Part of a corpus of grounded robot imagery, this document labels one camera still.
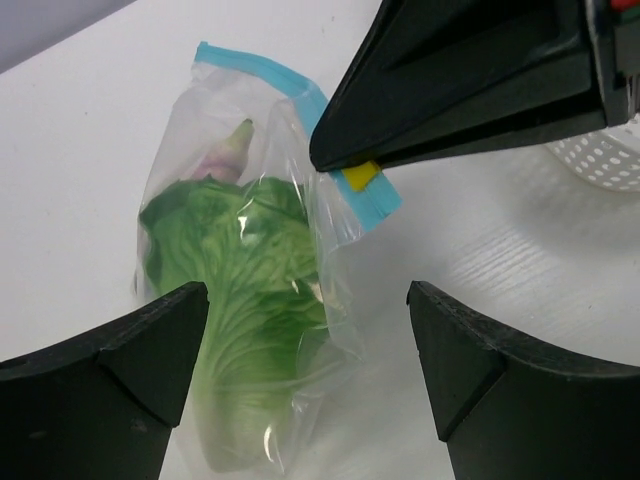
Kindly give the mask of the clear zip top bag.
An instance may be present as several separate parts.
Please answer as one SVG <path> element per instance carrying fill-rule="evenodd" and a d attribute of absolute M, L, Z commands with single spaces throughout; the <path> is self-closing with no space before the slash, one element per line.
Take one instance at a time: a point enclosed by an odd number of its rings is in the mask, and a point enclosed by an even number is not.
<path fill-rule="evenodd" d="M 279 479 L 363 356 L 346 249 L 402 203 L 374 163 L 320 173 L 327 98 L 266 57 L 201 43 L 138 213 L 136 290 L 205 284 L 178 430 L 194 479 Z"/>

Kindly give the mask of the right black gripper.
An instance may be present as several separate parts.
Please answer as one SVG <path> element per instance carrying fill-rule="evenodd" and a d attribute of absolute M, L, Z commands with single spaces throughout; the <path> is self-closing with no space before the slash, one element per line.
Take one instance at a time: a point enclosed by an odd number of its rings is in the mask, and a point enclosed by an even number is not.
<path fill-rule="evenodd" d="M 620 126 L 639 113 L 639 3 L 581 3 L 591 53 L 588 108 L 532 111 L 429 141 L 387 148 L 376 158 L 383 169 L 421 161 L 544 144 Z"/>

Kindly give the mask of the yellow zip slider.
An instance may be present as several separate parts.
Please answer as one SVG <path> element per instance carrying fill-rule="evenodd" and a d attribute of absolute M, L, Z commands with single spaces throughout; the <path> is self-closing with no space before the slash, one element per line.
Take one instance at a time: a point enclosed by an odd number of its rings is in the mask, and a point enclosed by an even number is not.
<path fill-rule="evenodd" d="M 356 191 L 362 191 L 380 173 L 381 168 L 374 161 L 367 161 L 359 166 L 344 168 L 341 173 L 349 185 Z"/>

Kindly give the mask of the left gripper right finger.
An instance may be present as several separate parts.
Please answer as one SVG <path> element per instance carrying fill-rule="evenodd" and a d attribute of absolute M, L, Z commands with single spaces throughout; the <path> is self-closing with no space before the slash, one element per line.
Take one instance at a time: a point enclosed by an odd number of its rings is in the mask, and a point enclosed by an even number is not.
<path fill-rule="evenodd" d="M 639 370 L 532 337 L 424 282 L 407 294 L 458 479 L 635 479 Z"/>

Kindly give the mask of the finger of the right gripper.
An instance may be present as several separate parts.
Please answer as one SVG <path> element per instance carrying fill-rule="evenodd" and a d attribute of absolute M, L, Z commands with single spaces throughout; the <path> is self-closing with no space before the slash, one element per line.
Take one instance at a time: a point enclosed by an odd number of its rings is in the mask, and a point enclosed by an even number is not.
<path fill-rule="evenodd" d="M 385 1 L 316 126 L 320 172 L 532 111 L 588 108 L 583 1 Z"/>

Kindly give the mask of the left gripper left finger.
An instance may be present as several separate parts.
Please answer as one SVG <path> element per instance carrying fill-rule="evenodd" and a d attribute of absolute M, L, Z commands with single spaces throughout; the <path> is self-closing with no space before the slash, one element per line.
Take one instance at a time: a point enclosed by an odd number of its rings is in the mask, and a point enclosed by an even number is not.
<path fill-rule="evenodd" d="M 4 479 L 156 479 L 208 313 L 189 282 L 123 317 L 1 364 Z"/>

